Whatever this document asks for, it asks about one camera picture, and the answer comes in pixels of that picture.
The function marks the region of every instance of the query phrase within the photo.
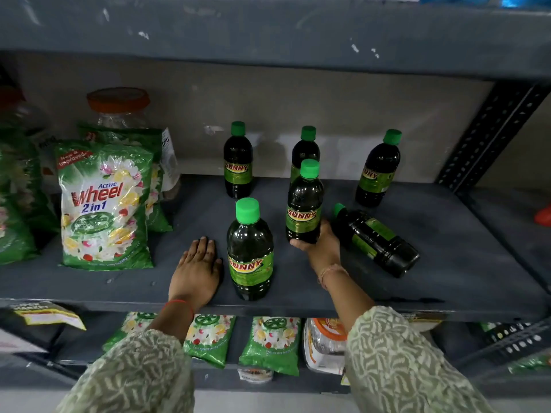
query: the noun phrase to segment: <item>bracelet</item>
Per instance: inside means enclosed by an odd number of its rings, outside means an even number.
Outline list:
[[[193,308],[191,307],[191,305],[185,301],[185,300],[178,300],[178,299],[175,299],[175,300],[168,300],[164,307],[165,308],[167,305],[169,305],[170,303],[185,303],[188,307],[189,307],[189,311],[191,312],[191,321],[193,321],[193,319],[195,318],[195,313],[193,312]]]
[[[321,274],[317,277],[317,282],[320,283],[320,285],[323,287],[324,290],[327,290],[327,287],[323,283],[323,277],[329,272],[329,271],[341,271],[344,272],[346,275],[350,276],[348,274],[348,271],[346,271],[341,265],[339,264],[333,264],[328,266],[326,269],[321,271]]]

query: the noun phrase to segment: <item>hand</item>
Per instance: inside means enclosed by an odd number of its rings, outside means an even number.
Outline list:
[[[341,246],[339,239],[333,234],[331,225],[325,219],[321,221],[320,238],[317,243],[307,243],[291,239],[291,245],[308,254],[310,265],[317,276],[330,265],[341,264]]]
[[[200,241],[193,241],[172,275],[169,300],[185,300],[194,313],[206,305],[220,282],[222,260],[215,261],[215,254],[214,241],[207,244],[205,236]]]

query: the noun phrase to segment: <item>active wheel detergent packet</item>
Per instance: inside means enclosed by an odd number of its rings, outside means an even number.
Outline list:
[[[183,350],[195,358],[224,368],[235,316],[197,314],[189,326]]]
[[[145,201],[153,154],[138,146],[64,141],[56,159],[63,264],[88,271],[151,268]]]
[[[116,145],[141,146],[153,153],[151,185],[145,201],[147,228],[152,232],[171,232],[172,226],[166,220],[160,206],[162,179],[164,172],[160,164],[162,159],[161,129],[111,129],[86,123],[78,124],[83,139]]]
[[[107,352],[128,335],[133,335],[134,333],[146,330],[155,317],[157,317],[157,313],[128,313],[120,329],[117,330],[101,348],[104,352]]]
[[[0,127],[0,150],[11,158],[13,199],[31,229],[59,232],[59,220],[42,191],[42,166],[38,149],[22,128]]]
[[[0,265],[38,255],[34,238],[10,194],[10,161],[0,151]]]
[[[255,317],[239,364],[299,375],[300,318]]]

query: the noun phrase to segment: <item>held bottle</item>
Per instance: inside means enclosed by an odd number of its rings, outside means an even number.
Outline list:
[[[401,131],[387,130],[383,143],[369,152],[356,188],[356,201],[362,206],[377,207],[385,196],[400,163],[400,150],[396,145],[401,137]]]
[[[318,179],[320,163],[305,159],[300,166],[300,176],[289,187],[287,197],[287,240],[300,239],[316,243],[320,236],[323,184]]]
[[[251,194],[252,145],[245,138],[245,124],[231,124],[231,138],[224,144],[224,179],[228,195],[234,199]]]
[[[359,210],[334,207],[334,233],[343,246],[354,243],[383,270],[402,277],[419,259],[419,252],[376,218]]]
[[[272,232],[260,218],[260,206],[253,198],[235,203],[235,217],[227,237],[231,279],[242,299],[258,300],[270,288],[274,260]]]
[[[316,139],[316,128],[314,126],[303,126],[300,140],[293,148],[291,159],[291,184],[300,176],[300,165],[305,159],[315,159],[320,162],[320,148],[314,142]]]

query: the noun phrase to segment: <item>bottle label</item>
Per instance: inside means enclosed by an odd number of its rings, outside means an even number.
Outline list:
[[[263,283],[272,276],[274,253],[249,262],[239,262],[228,256],[231,279],[239,285],[250,287]]]
[[[377,251],[371,248],[367,243],[365,243],[362,238],[360,238],[360,236],[352,236],[352,243],[360,248],[360,250],[367,256],[369,256],[369,258],[374,259],[377,256]]]
[[[293,183],[294,180],[299,178],[299,176],[300,176],[300,168],[297,168],[296,166],[291,164],[291,184]]]
[[[232,184],[249,184],[252,181],[252,162],[231,163],[224,161],[224,178]]]
[[[394,172],[375,172],[364,166],[359,186],[362,190],[369,193],[384,193],[389,189],[393,178]]]
[[[287,207],[286,225],[296,233],[311,232],[321,221],[321,207],[312,211],[296,211]]]
[[[372,228],[375,232],[377,232],[387,241],[390,241],[393,237],[396,236],[393,231],[391,231],[388,227],[383,225],[380,221],[378,221],[374,217],[367,220],[365,224],[368,225],[370,228]]]

